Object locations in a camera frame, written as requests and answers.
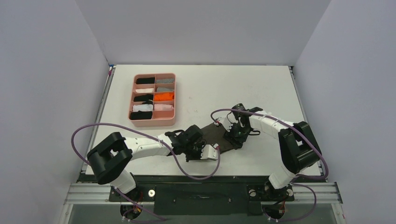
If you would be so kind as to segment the olive underwear beige waistband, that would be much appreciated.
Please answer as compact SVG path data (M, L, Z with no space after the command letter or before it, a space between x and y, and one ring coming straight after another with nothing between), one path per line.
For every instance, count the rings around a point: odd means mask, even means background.
M237 150L236 146L234 146L224 138L226 129L223 126L209 124L201 128L200 130L203 133L203 140L205 140L208 145L219 145L219 150L221 154L231 150Z

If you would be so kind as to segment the pink divided organizer tray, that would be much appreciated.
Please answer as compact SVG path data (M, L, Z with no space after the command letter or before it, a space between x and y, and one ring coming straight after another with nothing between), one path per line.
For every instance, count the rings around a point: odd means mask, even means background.
M155 77L155 79L162 79L162 78L174 78L174 83L171 84L136 84L136 79L144 78L144 77ZM173 105L174 110L172 111L152 111L153 116L152 119L147 120L130 120L129 115L132 112L133 105L141 105L142 102L134 102L133 99L135 96L145 95L147 93L136 93L135 89L145 89L145 88L154 88L154 92L150 94L155 94L156 89L158 87L166 87L166 88L174 88L175 98L172 101L153 101L154 104L168 104ZM176 75L174 73L154 73L154 74L137 74L135 75L132 83L132 91L131 97L129 102L129 110L127 114L127 118L132 124L136 127L148 127L148 126L172 126L176 121Z

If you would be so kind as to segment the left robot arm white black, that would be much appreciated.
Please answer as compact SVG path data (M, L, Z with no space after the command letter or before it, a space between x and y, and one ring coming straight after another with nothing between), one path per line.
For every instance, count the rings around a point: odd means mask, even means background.
M127 164L151 156L184 154L186 161L218 158L216 147L203 139L201 129L192 125L187 130L166 132L153 138L126 138L114 132L104 138L87 154L99 185L111 184L129 201L139 196L134 177L126 170Z

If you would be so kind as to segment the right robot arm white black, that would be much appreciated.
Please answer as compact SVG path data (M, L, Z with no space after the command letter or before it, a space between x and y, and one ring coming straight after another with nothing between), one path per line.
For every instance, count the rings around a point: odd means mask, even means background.
M243 104L237 104L228 116L217 118L216 124L225 128L224 139L239 149L252 132L265 133L279 142L281 165L264 184L264 195L276 199L287 194L287 187L294 179L302 176L302 172L323 156L309 124L305 121L288 122L274 117L262 108L247 109Z

